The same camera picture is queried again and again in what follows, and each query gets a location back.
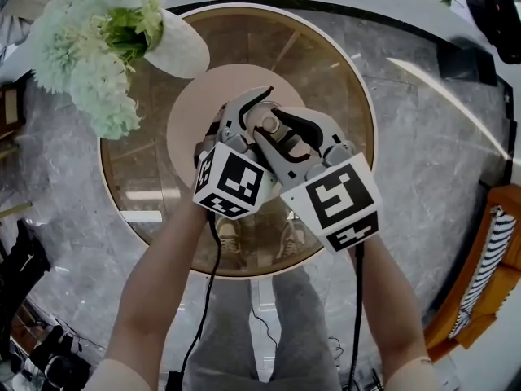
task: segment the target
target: white vase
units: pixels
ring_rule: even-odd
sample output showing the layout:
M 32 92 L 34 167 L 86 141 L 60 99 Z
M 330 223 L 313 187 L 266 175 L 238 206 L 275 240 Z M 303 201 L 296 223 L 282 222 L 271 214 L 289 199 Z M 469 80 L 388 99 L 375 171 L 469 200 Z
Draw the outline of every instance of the white vase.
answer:
M 145 59 L 166 73 L 180 78 L 195 78 L 210 64 L 210 52 L 203 38 L 185 20 L 160 9 L 163 36 Z

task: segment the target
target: forearm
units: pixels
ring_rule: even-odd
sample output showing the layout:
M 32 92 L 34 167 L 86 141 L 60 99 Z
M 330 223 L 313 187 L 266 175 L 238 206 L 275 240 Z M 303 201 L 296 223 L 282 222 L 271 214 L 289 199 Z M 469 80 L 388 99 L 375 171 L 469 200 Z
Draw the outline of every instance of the forearm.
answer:
M 349 253 L 355 263 L 354 250 Z M 401 363 L 393 360 L 397 354 L 410 359 L 425 354 L 417 298 L 379 236 L 365 242 L 363 303 L 382 355 L 384 375 L 393 373 L 397 369 L 395 365 Z
M 123 291 L 117 323 L 165 335 L 177 313 L 206 210 L 184 199 L 143 254 Z

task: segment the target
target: black bag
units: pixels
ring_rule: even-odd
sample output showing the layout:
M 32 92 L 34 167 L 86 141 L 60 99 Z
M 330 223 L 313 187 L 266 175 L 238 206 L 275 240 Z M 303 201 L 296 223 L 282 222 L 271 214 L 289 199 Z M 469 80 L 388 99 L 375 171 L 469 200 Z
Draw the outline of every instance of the black bag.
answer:
M 466 0 L 472 17 L 505 64 L 521 64 L 521 20 L 514 0 Z

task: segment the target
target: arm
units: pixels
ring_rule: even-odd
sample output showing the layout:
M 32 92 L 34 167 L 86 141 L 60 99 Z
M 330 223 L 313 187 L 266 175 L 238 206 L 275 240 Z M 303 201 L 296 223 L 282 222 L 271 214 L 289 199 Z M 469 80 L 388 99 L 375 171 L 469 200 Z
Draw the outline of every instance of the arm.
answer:
M 363 303 L 378 346 L 383 378 L 407 362 L 427 356 L 420 309 L 414 291 L 379 236 L 365 242 Z M 354 249 L 349 251 L 356 263 Z
M 187 196 L 129 276 L 106 359 L 136 371 L 157 389 L 167 332 L 177 313 L 206 210 Z

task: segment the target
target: marble floor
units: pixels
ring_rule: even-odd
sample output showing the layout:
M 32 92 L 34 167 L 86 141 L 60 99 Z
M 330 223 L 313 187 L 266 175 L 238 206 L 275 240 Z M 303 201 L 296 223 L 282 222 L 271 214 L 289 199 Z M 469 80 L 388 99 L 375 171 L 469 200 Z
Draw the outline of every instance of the marble floor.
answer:
M 475 204 L 479 179 L 495 183 L 505 161 L 469 118 L 425 81 L 388 59 L 400 59 L 439 79 L 436 44 L 413 34 L 342 15 L 296 14 L 329 33 L 352 58 L 374 102 L 379 156 L 376 179 L 384 200 L 382 237 L 427 311 L 444 281 Z M 444 82 L 484 124 L 497 144 L 508 143 L 503 88 Z M 30 81 L 27 125 L 16 139 L 20 153 L 2 164 L 0 209 L 27 200 L 33 207 L 2 220 L 0 239 L 15 241 L 15 220 L 26 218 L 54 265 L 30 294 L 84 337 L 107 345 L 126 277 L 144 245 L 129 233 L 109 200 L 99 169 L 97 140 L 68 96 L 46 94 Z M 321 253 L 306 265 L 325 305 L 330 335 L 345 349 L 337 363 L 349 368 L 355 316 L 355 278 L 345 256 Z M 204 306 L 206 280 L 190 275 L 182 306 L 164 349 L 162 371 L 178 369 Z M 256 312 L 280 336 L 269 279 L 252 282 Z M 251 319 L 257 367 L 269 377 L 274 345 Z M 92 354 L 103 349 L 84 343 Z M 336 343 L 331 341 L 335 351 Z M 379 368 L 366 321 L 361 329 L 359 375 Z

